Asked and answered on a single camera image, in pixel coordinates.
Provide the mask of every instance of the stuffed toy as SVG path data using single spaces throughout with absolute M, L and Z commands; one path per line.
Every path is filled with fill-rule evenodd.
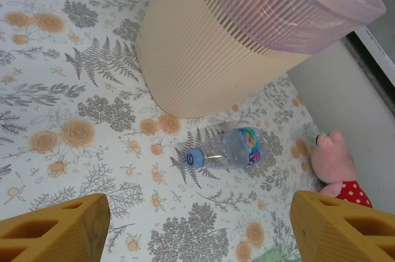
M 320 134 L 315 142 L 312 167 L 317 177 L 327 184 L 321 193 L 371 208 L 372 203 L 357 183 L 354 162 L 341 132 Z

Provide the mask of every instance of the bottle label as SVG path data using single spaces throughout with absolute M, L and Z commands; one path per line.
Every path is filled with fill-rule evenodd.
M 258 136 L 255 130 L 252 128 L 239 128 L 238 131 L 248 154 L 248 163 L 246 166 L 259 162 L 262 154 L 259 151 Z

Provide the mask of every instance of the white wall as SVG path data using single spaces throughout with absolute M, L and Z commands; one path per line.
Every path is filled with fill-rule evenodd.
M 346 47 L 337 42 L 288 74 L 317 126 L 343 131 L 375 208 L 395 213 L 395 118 Z

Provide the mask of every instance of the floral tablecloth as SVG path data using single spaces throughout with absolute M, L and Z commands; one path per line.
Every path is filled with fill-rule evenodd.
M 317 188 L 317 129 L 287 75 L 225 112 L 179 120 L 152 101 L 135 56 L 149 0 L 0 2 L 0 219 L 105 193 L 103 261 L 298 257 L 289 205 Z M 267 160 L 189 170 L 185 148 L 224 125 L 263 128 Z

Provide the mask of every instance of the plastic bottle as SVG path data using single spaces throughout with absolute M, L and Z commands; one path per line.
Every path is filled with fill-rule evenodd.
M 202 145 L 189 149 L 185 159 L 193 169 L 203 166 L 236 169 L 261 163 L 267 153 L 263 131 L 246 127 L 216 135 Z

